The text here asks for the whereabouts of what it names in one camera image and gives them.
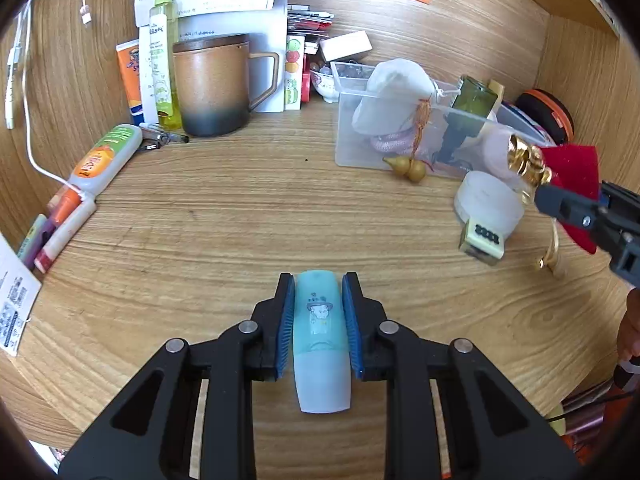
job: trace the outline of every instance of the human hand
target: human hand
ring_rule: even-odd
[[[618,355],[623,361],[640,356],[640,288],[626,297],[626,312],[618,329]]]

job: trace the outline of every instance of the mug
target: mug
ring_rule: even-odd
[[[273,58],[271,86],[249,101],[249,60]],[[175,85],[184,131],[213,137],[242,128],[249,112],[278,87],[280,56],[249,52],[248,34],[209,36],[174,44]]]

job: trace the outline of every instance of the bottle label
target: bottle label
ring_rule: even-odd
[[[158,116],[170,117],[174,114],[171,100],[171,79],[169,77],[169,41],[166,15],[156,14],[149,20],[151,41],[151,75],[154,78],[154,95]]]
[[[101,138],[84,159],[76,166],[74,175],[81,178],[93,178],[100,175],[115,156],[133,136],[135,130],[127,126],[116,126]]]

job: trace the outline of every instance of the white bottle cap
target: white bottle cap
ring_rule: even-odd
[[[300,410],[335,413],[351,406],[349,353],[321,350],[294,355],[294,376]]]
[[[503,181],[482,171],[469,171],[453,200],[466,223],[469,218],[485,222],[506,240],[524,215],[520,196]]]

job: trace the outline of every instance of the red cloth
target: red cloth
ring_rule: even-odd
[[[568,191],[597,200],[600,192],[598,152],[594,146],[562,144],[552,148],[540,148],[545,164],[554,172],[551,183]],[[584,229],[564,225],[572,240],[590,254],[595,254],[596,244]]]

